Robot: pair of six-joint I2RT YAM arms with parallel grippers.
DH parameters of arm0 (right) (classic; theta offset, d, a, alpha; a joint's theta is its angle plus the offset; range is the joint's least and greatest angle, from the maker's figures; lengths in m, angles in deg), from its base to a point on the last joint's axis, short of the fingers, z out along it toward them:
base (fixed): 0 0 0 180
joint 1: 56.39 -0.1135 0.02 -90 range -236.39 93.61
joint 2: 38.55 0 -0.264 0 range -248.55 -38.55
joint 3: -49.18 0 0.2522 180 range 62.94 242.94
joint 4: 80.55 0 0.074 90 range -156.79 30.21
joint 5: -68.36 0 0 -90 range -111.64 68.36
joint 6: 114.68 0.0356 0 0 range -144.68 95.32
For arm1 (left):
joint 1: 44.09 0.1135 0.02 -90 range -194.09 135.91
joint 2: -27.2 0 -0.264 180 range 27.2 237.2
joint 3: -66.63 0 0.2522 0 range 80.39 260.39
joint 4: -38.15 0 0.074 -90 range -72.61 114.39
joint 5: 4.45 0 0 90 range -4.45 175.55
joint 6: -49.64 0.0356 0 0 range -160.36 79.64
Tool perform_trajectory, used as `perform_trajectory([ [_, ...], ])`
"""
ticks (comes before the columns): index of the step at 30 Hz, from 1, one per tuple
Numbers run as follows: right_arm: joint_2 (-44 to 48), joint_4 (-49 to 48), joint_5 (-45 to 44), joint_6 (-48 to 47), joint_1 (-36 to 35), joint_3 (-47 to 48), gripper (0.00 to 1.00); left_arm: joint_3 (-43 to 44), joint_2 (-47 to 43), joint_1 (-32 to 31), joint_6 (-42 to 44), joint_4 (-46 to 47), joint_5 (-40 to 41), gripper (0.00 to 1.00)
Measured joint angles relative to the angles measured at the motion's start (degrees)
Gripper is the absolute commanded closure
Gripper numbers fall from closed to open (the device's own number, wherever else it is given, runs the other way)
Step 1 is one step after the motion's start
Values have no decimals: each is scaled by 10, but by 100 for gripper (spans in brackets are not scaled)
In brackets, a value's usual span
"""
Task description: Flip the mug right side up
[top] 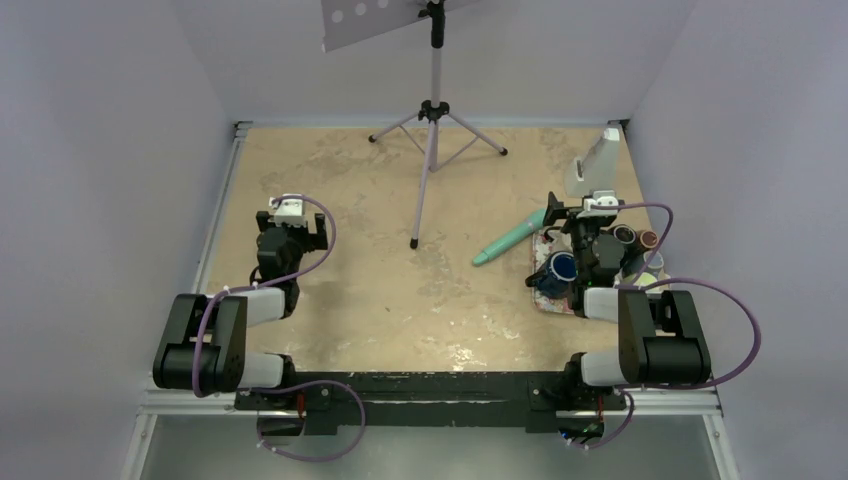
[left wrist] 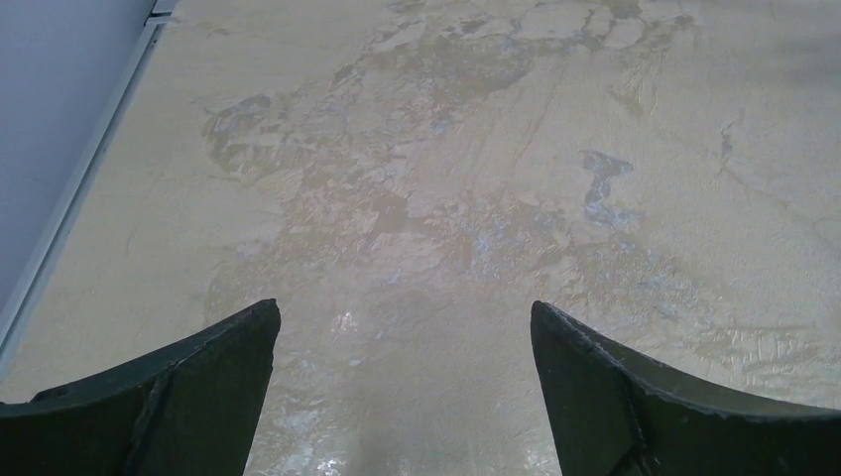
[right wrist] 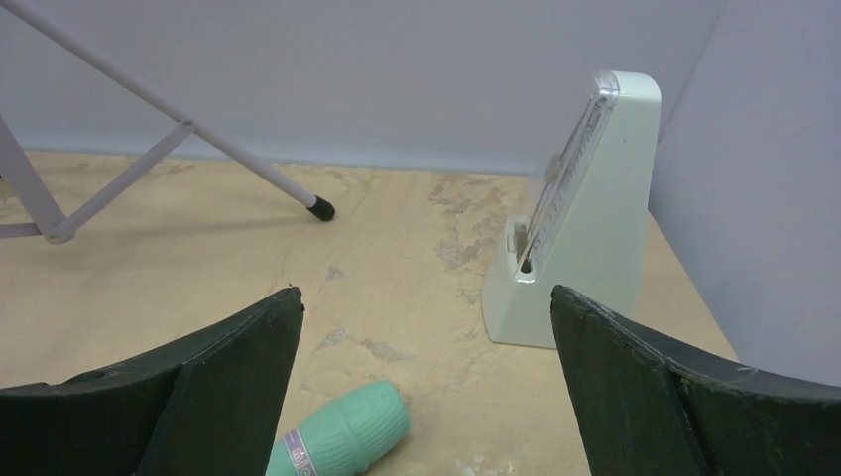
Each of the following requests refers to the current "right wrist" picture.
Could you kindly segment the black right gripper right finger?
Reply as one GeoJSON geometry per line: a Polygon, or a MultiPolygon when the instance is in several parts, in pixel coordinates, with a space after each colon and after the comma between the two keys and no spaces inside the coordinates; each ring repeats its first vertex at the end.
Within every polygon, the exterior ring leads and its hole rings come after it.
{"type": "Polygon", "coordinates": [[[594,475],[836,475],[840,391],[728,360],[566,286],[550,319],[594,475]]]}

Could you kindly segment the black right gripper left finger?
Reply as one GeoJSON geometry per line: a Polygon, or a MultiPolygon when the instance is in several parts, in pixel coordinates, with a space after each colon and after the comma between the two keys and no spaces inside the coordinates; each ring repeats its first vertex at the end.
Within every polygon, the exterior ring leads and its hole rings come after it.
{"type": "Polygon", "coordinates": [[[5,475],[262,475],[302,331],[300,289],[63,383],[1,392],[5,475]]]}

